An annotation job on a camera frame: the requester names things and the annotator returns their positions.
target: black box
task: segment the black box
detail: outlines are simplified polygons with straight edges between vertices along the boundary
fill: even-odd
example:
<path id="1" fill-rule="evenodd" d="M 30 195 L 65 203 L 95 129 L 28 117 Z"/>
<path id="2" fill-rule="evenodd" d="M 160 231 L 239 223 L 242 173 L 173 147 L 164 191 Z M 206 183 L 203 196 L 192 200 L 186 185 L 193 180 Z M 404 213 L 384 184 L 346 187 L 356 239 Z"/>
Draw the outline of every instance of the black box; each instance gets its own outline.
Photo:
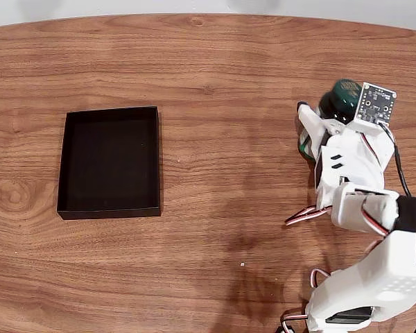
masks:
<path id="1" fill-rule="evenodd" d="M 57 212 L 63 219 L 160 215 L 157 107 L 70 112 Z"/>

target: wood knot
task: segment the wood knot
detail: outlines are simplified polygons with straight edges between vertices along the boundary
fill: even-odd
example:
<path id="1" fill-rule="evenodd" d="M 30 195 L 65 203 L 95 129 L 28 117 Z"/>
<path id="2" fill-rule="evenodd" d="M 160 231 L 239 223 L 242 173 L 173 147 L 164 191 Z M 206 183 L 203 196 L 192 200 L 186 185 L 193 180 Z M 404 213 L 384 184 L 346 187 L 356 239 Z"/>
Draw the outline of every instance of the wood knot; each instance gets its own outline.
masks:
<path id="1" fill-rule="evenodd" d="M 210 85 L 205 85 L 202 90 L 205 95 L 214 95 L 214 88 Z"/>
<path id="2" fill-rule="evenodd" d="M 0 180 L 0 206 L 5 210 L 24 210 L 27 208 L 30 198 L 30 190 L 24 183 Z"/>
<path id="3" fill-rule="evenodd" d="M 203 26 L 203 20 L 200 17 L 192 17 L 191 18 L 191 25 L 192 26 Z"/>

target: white wall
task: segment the white wall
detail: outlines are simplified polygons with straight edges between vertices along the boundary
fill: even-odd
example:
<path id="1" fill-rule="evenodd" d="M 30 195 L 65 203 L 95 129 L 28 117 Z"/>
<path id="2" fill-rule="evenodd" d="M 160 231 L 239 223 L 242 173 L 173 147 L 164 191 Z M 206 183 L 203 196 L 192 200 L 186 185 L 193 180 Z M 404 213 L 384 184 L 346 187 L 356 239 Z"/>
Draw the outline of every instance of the white wall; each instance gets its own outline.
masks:
<path id="1" fill-rule="evenodd" d="M 63 17 L 154 12 L 292 15 L 416 29 L 416 0 L 0 0 L 0 26 Z"/>

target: dark green bottle cap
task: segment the dark green bottle cap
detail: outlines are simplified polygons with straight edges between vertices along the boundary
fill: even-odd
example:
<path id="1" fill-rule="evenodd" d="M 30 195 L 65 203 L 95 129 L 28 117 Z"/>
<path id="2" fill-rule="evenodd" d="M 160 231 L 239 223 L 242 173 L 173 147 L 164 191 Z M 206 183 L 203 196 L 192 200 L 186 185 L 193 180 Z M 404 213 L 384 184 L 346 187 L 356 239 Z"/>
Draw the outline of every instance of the dark green bottle cap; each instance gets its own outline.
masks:
<path id="1" fill-rule="evenodd" d="M 333 89 L 320 101 L 322 117 L 349 123 L 354 118 L 361 91 L 361 86 L 353 80 L 341 78 L 336 81 Z"/>

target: red white black wire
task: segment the red white black wire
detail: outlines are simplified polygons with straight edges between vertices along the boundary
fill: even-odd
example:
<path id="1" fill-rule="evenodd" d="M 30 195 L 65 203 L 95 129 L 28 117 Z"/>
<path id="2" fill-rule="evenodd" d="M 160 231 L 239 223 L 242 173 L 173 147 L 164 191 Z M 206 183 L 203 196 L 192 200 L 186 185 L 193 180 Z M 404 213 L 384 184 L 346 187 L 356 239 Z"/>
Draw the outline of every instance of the red white black wire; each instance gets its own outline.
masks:
<path id="1" fill-rule="evenodd" d="M 291 333 L 288 326 L 286 325 L 287 321 L 305 321 L 307 318 L 308 316 L 306 314 L 293 314 L 292 316 L 284 317 L 284 319 L 281 320 L 284 333 Z"/>
<path id="2" fill-rule="evenodd" d="M 294 223 L 305 221 L 309 219 L 314 219 L 315 217 L 321 216 L 327 212 L 331 211 L 332 206 L 326 206 L 320 210 L 317 210 L 315 206 L 308 206 L 301 210 L 300 212 L 297 212 L 296 214 L 292 215 L 292 217 L 289 217 L 285 220 L 286 225 L 292 225 Z"/>
<path id="3" fill-rule="evenodd" d="M 323 269 L 316 268 L 316 267 L 313 268 L 313 270 L 311 271 L 311 274 L 310 274 L 311 288 L 317 288 L 318 287 L 318 279 L 316 278 L 316 275 L 318 273 L 321 273 L 326 278 L 330 276 L 330 274 L 328 272 L 324 271 Z"/>
<path id="4" fill-rule="evenodd" d="M 389 234 L 388 229 L 384 228 L 378 221 L 376 221 L 364 208 L 364 204 L 366 202 L 366 198 L 365 200 L 362 202 L 361 205 L 361 212 L 362 212 L 362 216 L 365 220 L 365 222 L 371 227 L 371 229 L 373 229 L 375 232 L 377 232 L 379 235 L 381 235 L 382 237 L 387 237 L 387 235 Z"/>
<path id="5" fill-rule="evenodd" d="M 376 158 L 376 161 L 379 163 L 379 165 L 381 165 L 381 161 L 379 161 L 379 157 L 377 157 L 376 152 L 374 151 L 372 145 L 368 142 L 367 137 L 365 136 L 365 134 L 361 133 L 361 137 L 362 137 L 362 140 L 364 141 L 365 145 L 367 146 L 368 150 L 371 151 L 373 156 Z"/>

